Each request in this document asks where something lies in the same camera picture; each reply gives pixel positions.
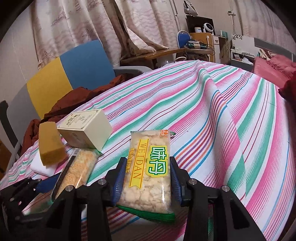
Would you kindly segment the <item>Weidan rice cracker packet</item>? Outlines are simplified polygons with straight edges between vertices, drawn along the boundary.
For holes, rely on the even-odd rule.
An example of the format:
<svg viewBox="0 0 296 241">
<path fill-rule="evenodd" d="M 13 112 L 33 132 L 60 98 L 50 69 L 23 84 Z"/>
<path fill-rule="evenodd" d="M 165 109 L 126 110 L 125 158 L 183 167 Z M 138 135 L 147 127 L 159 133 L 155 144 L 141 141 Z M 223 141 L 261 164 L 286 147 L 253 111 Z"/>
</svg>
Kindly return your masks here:
<svg viewBox="0 0 296 241">
<path fill-rule="evenodd" d="M 146 220 L 173 223 L 170 130 L 134 131 L 117 207 Z"/>
</svg>

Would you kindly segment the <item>pink patterned curtain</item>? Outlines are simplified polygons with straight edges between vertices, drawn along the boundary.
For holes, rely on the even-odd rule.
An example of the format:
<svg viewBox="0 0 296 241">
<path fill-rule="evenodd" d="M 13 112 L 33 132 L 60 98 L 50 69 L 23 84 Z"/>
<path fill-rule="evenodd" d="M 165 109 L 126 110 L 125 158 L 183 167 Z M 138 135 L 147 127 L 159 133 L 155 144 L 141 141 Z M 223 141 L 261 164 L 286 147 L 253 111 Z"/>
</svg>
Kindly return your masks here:
<svg viewBox="0 0 296 241">
<path fill-rule="evenodd" d="M 33 1 L 38 67 L 99 40 L 113 66 L 124 58 L 177 47 L 171 1 Z"/>
</svg>

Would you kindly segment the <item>wooden side table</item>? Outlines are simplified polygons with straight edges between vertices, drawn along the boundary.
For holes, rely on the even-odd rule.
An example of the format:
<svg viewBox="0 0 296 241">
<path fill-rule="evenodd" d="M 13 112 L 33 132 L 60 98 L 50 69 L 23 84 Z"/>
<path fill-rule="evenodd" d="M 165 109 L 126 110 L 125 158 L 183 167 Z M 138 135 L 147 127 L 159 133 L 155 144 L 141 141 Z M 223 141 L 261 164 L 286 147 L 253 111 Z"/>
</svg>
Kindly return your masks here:
<svg viewBox="0 0 296 241">
<path fill-rule="evenodd" d="M 152 70 L 175 61 L 177 54 L 183 54 L 185 48 L 170 48 L 152 53 L 126 58 L 120 61 L 121 66 L 146 66 Z"/>
</svg>

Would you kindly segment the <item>cream cardboard box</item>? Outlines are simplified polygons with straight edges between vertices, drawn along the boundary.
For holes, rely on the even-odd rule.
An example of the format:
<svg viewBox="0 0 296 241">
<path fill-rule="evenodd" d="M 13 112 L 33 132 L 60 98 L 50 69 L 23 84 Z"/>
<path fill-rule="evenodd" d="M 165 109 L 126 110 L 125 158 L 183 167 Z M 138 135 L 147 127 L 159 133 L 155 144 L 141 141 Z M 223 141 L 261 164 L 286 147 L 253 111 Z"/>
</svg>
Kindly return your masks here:
<svg viewBox="0 0 296 241">
<path fill-rule="evenodd" d="M 69 145 L 99 151 L 112 134 L 112 126 L 102 109 L 73 112 L 57 129 Z"/>
</svg>

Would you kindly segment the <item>white shelf unit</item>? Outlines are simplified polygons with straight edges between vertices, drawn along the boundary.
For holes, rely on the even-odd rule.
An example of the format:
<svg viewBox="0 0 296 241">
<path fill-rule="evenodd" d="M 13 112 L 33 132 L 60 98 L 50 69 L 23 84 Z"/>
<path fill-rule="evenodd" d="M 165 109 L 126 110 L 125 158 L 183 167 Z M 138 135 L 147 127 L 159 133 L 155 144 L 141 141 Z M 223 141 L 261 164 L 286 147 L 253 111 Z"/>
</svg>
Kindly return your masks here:
<svg viewBox="0 0 296 241">
<path fill-rule="evenodd" d="M 253 37 L 233 34 L 231 36 L 230 65 L 252 72 L 259 49 Z"/>
</svg>

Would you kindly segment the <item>pink bedding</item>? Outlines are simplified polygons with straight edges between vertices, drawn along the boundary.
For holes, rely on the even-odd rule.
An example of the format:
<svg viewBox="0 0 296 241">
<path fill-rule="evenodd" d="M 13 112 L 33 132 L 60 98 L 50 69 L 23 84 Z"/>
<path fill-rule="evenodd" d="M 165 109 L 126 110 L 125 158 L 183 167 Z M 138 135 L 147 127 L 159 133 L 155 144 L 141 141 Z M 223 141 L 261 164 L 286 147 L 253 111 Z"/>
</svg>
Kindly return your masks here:
<svg viewBox="0 0 296 241">
<path fill-rule="evenodd" d="M 253 73 L 275 84 L 279 94 L 295 105 L 295 62 L 283 55 L 275 55 L 270 60 L 256 57 Z"/>
</svg>

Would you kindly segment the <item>blue chair in background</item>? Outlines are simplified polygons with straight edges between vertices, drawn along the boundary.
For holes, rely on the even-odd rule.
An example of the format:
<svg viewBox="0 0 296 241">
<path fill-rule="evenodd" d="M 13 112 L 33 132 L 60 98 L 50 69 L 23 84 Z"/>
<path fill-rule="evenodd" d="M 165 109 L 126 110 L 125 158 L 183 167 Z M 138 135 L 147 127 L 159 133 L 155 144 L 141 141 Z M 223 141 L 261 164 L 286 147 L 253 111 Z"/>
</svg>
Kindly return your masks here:
<svg viewBox="0 0 296 241">
<path fill-rule="evenodd" d="M 180 30 L 177 33 L 177 44 L 178 48 L 184 48 L 185 45 L 189 42 L 191 39 L 190 34 L 185 30 Z"/>
</svg>

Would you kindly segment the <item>white desk fan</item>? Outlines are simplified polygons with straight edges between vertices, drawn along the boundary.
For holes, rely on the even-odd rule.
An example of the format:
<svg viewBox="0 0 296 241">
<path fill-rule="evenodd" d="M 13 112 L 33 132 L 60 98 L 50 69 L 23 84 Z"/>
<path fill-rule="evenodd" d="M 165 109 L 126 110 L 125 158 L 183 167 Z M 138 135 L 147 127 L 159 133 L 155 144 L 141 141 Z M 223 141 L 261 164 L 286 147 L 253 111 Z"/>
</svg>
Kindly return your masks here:
<svg viewBox="0 0 296 241">
<path fill-rule="evenodd" d="M 214 27 L 210 23 L 204 23 L 203 24 L 203 32 L 204 33 L 210 33 L 214 34 Z"/>
</svg>

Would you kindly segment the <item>yellow sponge block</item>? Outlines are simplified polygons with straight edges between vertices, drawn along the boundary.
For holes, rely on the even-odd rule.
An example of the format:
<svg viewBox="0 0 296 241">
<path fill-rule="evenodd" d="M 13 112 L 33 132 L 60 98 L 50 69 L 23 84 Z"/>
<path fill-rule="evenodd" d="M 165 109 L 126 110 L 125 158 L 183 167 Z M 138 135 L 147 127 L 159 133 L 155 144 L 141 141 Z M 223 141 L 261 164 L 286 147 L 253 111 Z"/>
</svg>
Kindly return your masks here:
<svg viewBox="0 0 296 241">
<path fill-rule="evenodd" d="M 58 164 L 67 157 L 55 122 L 48 121 L 39 125 L 39 152 L 44 166 Z"/>
</svg>

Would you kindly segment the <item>striped bed sheet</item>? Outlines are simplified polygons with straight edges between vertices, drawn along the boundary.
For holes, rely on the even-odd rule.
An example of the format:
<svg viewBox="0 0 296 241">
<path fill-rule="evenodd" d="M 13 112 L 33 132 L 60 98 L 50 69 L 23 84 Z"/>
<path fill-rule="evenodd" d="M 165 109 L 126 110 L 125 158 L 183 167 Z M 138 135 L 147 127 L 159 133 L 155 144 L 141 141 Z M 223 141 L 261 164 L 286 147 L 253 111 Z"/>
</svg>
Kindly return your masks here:
<svg viewBox="0 0 296 241">
<path fill-rule="evenodd" d="M 229 186 L 265 238 L 280 240 L 295 201 L 295 116 L 275 84 L 237 67 L 182 61 L 74 111 L 95 109 L 113 132 L 89 184 L 127 156 L 132 131 L 170 130 L 179 167 L 207 186 Z"/>
</svg>

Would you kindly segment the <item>dark red jacket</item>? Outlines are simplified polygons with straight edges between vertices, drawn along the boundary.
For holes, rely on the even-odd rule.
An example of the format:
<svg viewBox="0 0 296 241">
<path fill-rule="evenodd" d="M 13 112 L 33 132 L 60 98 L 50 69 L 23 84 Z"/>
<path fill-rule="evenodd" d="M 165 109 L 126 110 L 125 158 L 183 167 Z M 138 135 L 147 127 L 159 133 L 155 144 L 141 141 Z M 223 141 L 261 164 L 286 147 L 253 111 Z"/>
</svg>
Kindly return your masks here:
<svg viewBox="0 0 296 241">
<path fill-rule="evenodd" d="M 23 137 L 21 154 L 24 154 L 27 151 L 27 149 L 29 149 L 29 147 L 31 147 L 38 140 L 39 125 L 41 123 L 47 121 L 57 123 L 65 116 L 67 116 L 67 114 L 74 111 L 74 109 L 85 104 L 91 99 L 99 96 L 100 94 L 106 92 L 107 90 L 110 90 L 112 87 L 124 83 L 125 81 L 129 80 L 129 77 L 130 74 L 121 74 L 115 77 L 113 80 L 111 80 L 109 84 L 97 87 L 93 90 L 88 90 L 84 87 L 78 87 L 76 89 L 71 90 L 61 99 L 59 99 L 48 113 L 44 114 L 43 119 L 32 119 L 30 121 L 25 135 Z"/>
</svg>

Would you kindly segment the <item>orange cracker snack packet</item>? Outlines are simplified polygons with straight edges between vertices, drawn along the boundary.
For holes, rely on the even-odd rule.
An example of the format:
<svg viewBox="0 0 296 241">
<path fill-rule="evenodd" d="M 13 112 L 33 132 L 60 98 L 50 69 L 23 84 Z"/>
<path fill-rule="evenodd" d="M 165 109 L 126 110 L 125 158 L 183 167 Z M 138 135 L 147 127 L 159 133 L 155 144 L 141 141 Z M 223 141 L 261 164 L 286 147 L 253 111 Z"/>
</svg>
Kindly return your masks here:
<svg viewBox="0 0 296 241">
<path fill-rule="evenodd" d="M 102 153 L 97 149 L 75 148 L 53 188 L 51 199 L 55 201 L 67 186 L 75 189 L 85 185 Z"/>
</svg>

